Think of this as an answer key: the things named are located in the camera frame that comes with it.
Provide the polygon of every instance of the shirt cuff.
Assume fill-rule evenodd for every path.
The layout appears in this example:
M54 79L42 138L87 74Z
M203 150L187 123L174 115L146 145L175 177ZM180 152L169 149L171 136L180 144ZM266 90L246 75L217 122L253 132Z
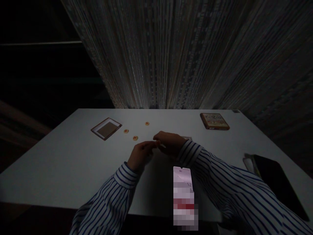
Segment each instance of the shirt cuff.
M197 159L202 148L201 145L198 145L191 140L187 140L182 146L177 159L184 167L190 168Z
M114 179L119 185L132 189L138 182L139 174L131 170L127 163L124 162L115 172Z

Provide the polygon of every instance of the smartphone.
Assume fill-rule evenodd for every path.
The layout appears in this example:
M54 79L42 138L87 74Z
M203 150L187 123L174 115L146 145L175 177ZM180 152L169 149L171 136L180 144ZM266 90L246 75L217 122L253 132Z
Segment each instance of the smartphone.
M173 167L173 225L179 230L198 230L191 171L178 166Z

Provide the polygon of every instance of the black phone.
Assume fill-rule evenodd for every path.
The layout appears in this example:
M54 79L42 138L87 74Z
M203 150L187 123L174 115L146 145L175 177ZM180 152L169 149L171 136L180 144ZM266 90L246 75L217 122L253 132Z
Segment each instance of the black phone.
M258 155L253 155L253 157L262 180L271 188L277 199L301 219L309 221L281 165L265 157Z

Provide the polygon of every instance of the small wooden tray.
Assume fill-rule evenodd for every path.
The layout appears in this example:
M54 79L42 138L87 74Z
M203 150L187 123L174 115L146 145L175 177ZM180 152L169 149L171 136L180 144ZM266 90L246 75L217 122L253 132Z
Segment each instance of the small wooden tray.
M118 129L120 129L121 126L122 124L108 117L103 122L92 128L91 131L105 141Z
M220 114L201 113L200 117L208 130L229 130L229 125Z

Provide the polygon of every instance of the person's right hand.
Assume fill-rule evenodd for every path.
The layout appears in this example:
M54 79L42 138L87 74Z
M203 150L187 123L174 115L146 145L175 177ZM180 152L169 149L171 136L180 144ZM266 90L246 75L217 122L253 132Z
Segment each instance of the person's right hand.
M159 140L165 146L158 146L162 153L172 156L176 159L179 154L180 149L187 141L178 134L168 133L160 131L153 137L154 140Z

